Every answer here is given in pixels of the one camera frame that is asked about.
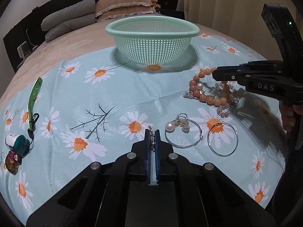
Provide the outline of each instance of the hand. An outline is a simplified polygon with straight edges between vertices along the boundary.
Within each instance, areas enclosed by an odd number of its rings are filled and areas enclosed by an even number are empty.
[[[291,131],[295,125],[296,119],[294,118],[294,111],[297,114],[303,115],[303,105],[291,105],[279,102],[279,109],[282,116],[282,126],[286,131]]]

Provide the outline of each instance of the light blue fabric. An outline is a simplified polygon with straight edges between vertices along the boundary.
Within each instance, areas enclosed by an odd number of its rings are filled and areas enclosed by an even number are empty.
[[[191,40],[183,58],[161,69],[128,63],[114,47],[69,62],[62,61],[42,76],[43,84],[34,105],[34,113],[40,114],[34,132],[34,147],[23,159],[16,176],[3,169],[8,153],[5,137],[14,133],[28,138],[28,120],[23,126],[22,117],[34,83],[1,110],[0,192],[15,215],[26,224],[31,213],[92,161],[102,164],[115,161],[129,152],[134,142],[143,139],[148,125],[154,130],[160,129],[162,140],[165,140],[165,124],[174,120],[177,114],[187,113],[203,128],[204,140],[194,147],[174,148],[174,151],[196,164],[214,163],[266,207],[283,172],[286,153],[282,149],[285,132],[281,127],[277,100],[244,94],[238,108],[230,117],[224,118],[238,132],[238,148],[231,156],[222,158],[213,154],[206,142],[207,126],[219,119],[216,108],[183,97],[189,81],[201,68],[262,59],[239,42],[203,35]],[[211,76],[203,82],[209,87],[216,83]],[[84,127],[69,130],[91,120],[94,121]],[[188,134],[177,128],[169,138],[174,143],[186,145],[195,142],[197,134],[197,128],[192,125]],[[235,146],[235,135],[227,126],[211,134],[210,138],[219,153],[229,153]]]

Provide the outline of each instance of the stuffed toy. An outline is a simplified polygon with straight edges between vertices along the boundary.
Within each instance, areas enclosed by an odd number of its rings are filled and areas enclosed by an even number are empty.
[[[158,0],[151,0],[151,3],[152,3],[152,7],[153,8],[156,8],[156,9],[160,9],[161,8],[161,5],[157,4]]]

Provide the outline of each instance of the curtain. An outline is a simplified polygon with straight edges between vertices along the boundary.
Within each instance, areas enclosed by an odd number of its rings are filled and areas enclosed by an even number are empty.
[[[264,3],[287,6],[301,32],[302,18],[291,0],[179,0],[177,10],[185,19],[224,33],[269,60],[281,60],[279,48],[266,27],[261,11]]]

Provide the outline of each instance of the mint green colander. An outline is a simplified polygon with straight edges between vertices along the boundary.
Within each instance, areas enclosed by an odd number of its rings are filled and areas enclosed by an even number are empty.
[[[191,22],[166,16],[135,16],[106,26],[118,50],[142,64],[170,63],[181,57],[200,29]]]

